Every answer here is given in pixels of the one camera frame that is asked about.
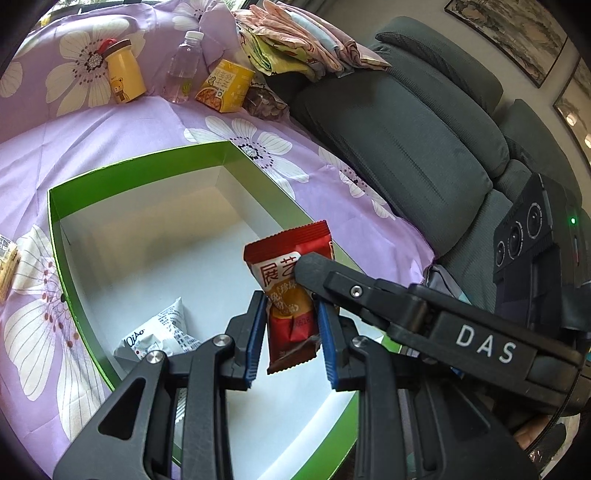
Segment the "folded clothes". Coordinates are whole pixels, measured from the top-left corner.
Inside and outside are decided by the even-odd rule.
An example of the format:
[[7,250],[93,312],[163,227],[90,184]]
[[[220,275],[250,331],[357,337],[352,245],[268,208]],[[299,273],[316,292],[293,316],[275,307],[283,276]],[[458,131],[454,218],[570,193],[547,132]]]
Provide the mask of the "folded clothes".
[[307,63],[273,48],[258,35],[253,35],[248,26],[242,22],[237,20],[236,23],[242,49],[259,72],[268,76],[285,72],[299,72],[306,75],[311,81],[316,79],[314,70]]
[[[264,0],[263,7],[251,5],[250,10],[238,10],[234,15],[237,22],[248,29],[252,41],[259,46],[264,42],[305,63],[314,72],[316,80],[327,72],[341,77],[353,72],[355,67],[383,70],[389,66],[379,55],[358,45],[346,33],[314,14],[270,0]],[[265,73],[264,63],[262,68],[257,68]]]
[[314,51],[319,56],[318,60],[326,66],[326,69],[329,72],[338,73],[343,71],[343,66],[335,56],[334,52],[331,53],[329,50],[326,50],[322,43],[311,32],[294,22],[286,10],[278,7],[271,2],[271,0],[263,0],[263,7],[265,8],[264,11],[268,14],[267,18],[281,23],[285,28],[293,29],[300,35],[300,38],[313,45]]
[[357,68],[369,68],[374,70],[383,70],[390,66],[390,64],[380,57],[376,52],[370,50],[363,45],[359,45],[352,37],[345,32],[328,23],[323,18],[318,17],[306,10],[303,10],[293,5],[287,5],[283,2],[277,2],[279,7],[284,8],[288,12],[296,12],[308,20],[316,23],[320,28],[331,33],[335,38],[343,44],[345,50],[342,55],[346,56],[347,62]]
[[337,77],[344,77],[349,73],[353,73],[353,66],[347,62],[347,59],[342,58],[341,52],[344,51],[345,46],[338,41],[330,32],[323,30],[319,25],[311,22],[308,18],[300,15],[297,12],[287,12],[291,19],[299,26],[305,28],[311,35],[316,38],[320,44],[331,52],[333,58],[338,61],[343,70],[336,72]]
[[321,79],[326,74],[322,55],[316,46],[302,35],[301,31],[274,20],[265,10],[256,5],[251,5],[250,10],[237,10],[234,16],[246,25],[253,35],[257,35],[277,50],[307,64],[314,70],[316,79]]

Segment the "pink fabric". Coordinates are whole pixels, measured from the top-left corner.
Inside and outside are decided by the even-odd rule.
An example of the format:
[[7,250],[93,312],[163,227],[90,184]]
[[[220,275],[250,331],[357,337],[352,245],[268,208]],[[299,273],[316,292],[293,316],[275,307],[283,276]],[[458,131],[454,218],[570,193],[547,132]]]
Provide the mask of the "pink fabric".
[[359,45],[352,37],[335,27],[333,24],[328,23],[326,20],[306,10],[284,4],[283,2],[277,2],[277,5],[283,7],[287,11],[297,12],[300,15],[307,17],[308,20],[316,24],[319,28],[327,33],[330,33],[331,36],[336,38],[345,46],[347,57],[350,59],[350,63],[353,66],[375,70],[382,70],[383,68],[390,66],[390,64],[380,57],[376,52],[364,47],[363,45]]
[[234,16],[239,22],[247,26],[253,35],[258,35],[270,45],[273,42],[278,42],[294,50],[302,49],[309,56],[306,63],[316,72],[317,77],[322,78],[326,74],[324,57],[318,51],[316,45],[309,42],[299,30],[269,17],[266,11],[255,5],[251,6],[251,10],[235,11]]
[[330,52],[326,50],[322,44],[318,41],[318,39],[310,34],[305,28],[299,26],[296,22],[292,20],[290,15],[284,11],[281,7],[278,7],[276,4],[269,0],[264,0],[263,6],[267,13],[272,16],[273,19],[280,21],[286,27],[291,27],[296,30],[303,38],[305,38],[308,42],[312,43],[316,50],[319,52],[322,62],[326,65],[326,68],[329,72],[342,72],[344,70],[341,62],[336,57],[334,52]]

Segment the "yellow package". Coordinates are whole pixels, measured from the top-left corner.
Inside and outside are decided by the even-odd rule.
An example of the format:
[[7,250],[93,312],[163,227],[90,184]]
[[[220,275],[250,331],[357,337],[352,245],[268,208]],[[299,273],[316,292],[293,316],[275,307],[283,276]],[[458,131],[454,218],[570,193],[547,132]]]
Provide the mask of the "yellow package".
[[222,59],[201,86],[195,100],[220,113],[237,112],[254,77],[252,70]]
[[8,297],[12,277],[20,259],[16,243],[0,235],[0,303]]

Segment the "das logo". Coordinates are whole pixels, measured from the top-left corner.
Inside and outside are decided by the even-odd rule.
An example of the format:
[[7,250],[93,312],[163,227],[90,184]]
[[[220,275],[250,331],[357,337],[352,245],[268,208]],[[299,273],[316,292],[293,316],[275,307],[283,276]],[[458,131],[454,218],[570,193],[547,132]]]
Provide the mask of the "das logo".
[[[474,336],[475,336],[476,332],[474,330],[474,327],[472,327],[471,325],[462,325],[462,329],[460,330],[460,334],[457,336],[456,339],[456,345],[462,346],[462,347],[470,347],[472,345],[472,342],[474,340]],[[474,344],[474,347],[478,346],[476,353],[480,353],[482,355],[486,355],[488,358],[492,357],[492,351],[493,348],[495,347],[495,337],[493,334],[490,334],[488,337],[486,337],[486,340],[484,340],[484,342],[479,343],[476,342]],[[508,364],[511,363],[511,360],[513,360],[513,352],[515,350],[516,344],[514,344],[513,342],[506,342],[503,346],[503,352],[502,354],[498,357],[499,362],[503,363],[503,364]]]

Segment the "metal screw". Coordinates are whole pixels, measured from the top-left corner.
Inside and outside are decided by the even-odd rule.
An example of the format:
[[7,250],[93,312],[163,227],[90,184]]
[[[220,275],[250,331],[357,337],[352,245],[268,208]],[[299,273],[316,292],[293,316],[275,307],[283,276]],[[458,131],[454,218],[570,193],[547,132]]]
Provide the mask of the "metal screw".
[[355,285],[351,287],[350,294],[354,299],[358,299],[361,295],[363,295],[363,289],[359,285]]
[[226,335],[225,333],[222,333],[221,335],[217,335],[216,337],[213,338],[213,344],[215,346],[226,346],[231,341],[232,341],[232,338],[230,338],[230,336]]
[[148,355],[146,355],[146,358],[148,359],[148,363],[159,364],[162,360],[164,360],[164,352],[155,350],[154,352],[149,352]]
[[363,337],[363,336],[355,337],[353,339],[353,346],[355,346],[357,348],[361,348],[361,347],[363,347],[363,345],[365,344],[367,339],[368,339],[367,337]]

